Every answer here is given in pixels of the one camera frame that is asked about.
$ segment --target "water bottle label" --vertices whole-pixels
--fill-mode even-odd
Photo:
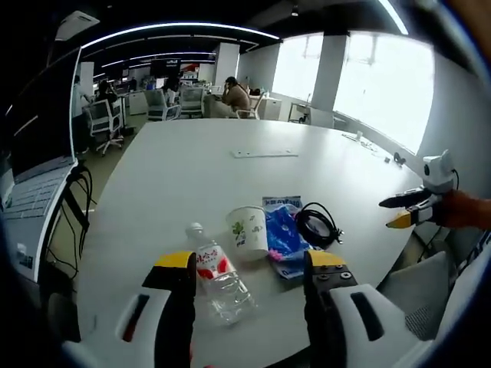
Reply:
[[[196,269],[199,276],[206,280],[212,280],[221,274],[236,270],[219,245],[196,252]]]

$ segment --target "laptop screen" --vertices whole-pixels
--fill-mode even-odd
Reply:
[[[14,176],[41,163],[72,156],[71,91],[80,49],[44,69],[5,117]]]

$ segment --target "laptop keyboard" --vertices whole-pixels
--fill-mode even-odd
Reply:
[[[48,211],[48,204],[60,184],[63,176],[50,176],[43,181],[29,183],[25,190],[12,193],[10,206],[4,211],[4,218],[26,219],[29,217],[42,217]]]

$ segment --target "ceiling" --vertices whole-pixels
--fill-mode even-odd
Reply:
[[[433,19],[415,6],[417,0],[391,0],[406,24],[411,37],[431,42],[435,48],[458,64],[466,58]],[[141,7],[112,0],[48,0],[29,5],[15,3],[10,23],[2,24],[6,58],[4,79],[11,92],[8,103],[48,61],[100,37],[141,25],[177,21],[205,21],[222,25],[247,27],[287,38],[314,31],[329,35],[347,34],[349,30],[374,30],[400,34],[386,11],[375,0],[261,0],[239,3],[186,0],[180,3],[144,2]],[[293,4],[299,16],[292,17]],[[60,22],[74,10],[91,15],[100,23],[68,41],[54,41]],[[83,60],[95,63],[95,74],[101,66],[146,54],[169,52],[213,52],[220,41],[240,44],[241,53],[279,42],[258,34],[220,28],[156,28],[111,38],[83,50]],[[189,55],[201,60],[208,55]]]

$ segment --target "floor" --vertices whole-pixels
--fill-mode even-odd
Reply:
[[[135,127],[136,133],[131,137],[126,137],[124,146],[122,149],[117,147],[110,147],[107,151],[106,156],[102,157],[99,153],[87,152],[81,158],[85,159],[85,166],[91,171],[93,177],[93,193],[92,198],[95,202],[101,197],[101,193],[104,189],[106,182],[108,181],[110,174],[113,172],[120,158],[127,150],[131,141],[138,134],[138,131],[146,123],[146,115],[135,115],[127,116],[127,125],[129,127]],[[72,191],[76,200],[78,201],[81,208],[85,209],[86,196],[80,187],[76,184],[72,186]],[[51,237],[50,250],[52,253],[48,252],[48,260],[55,263],[56,267],[60,268],[69,277],[74,276],[74,290],[77,290],[77,275],[73,267],[77,268],[78,260],[78,239],[81,232],[81,227],[78,225],[74,216],[71,214],[70,209],[64,204],[65,212],[67,214],[68,220],[64,215],[60,214],[60,218],[55,227],[54,233]],[[91,203],[90,209],[95,210],[96,204]],[[422,252],[422,246],[419,240],[415,236],[411,236],[403,254],[397,260],[394,270],[405,268],[409,265],[413,265],[417,262]]]

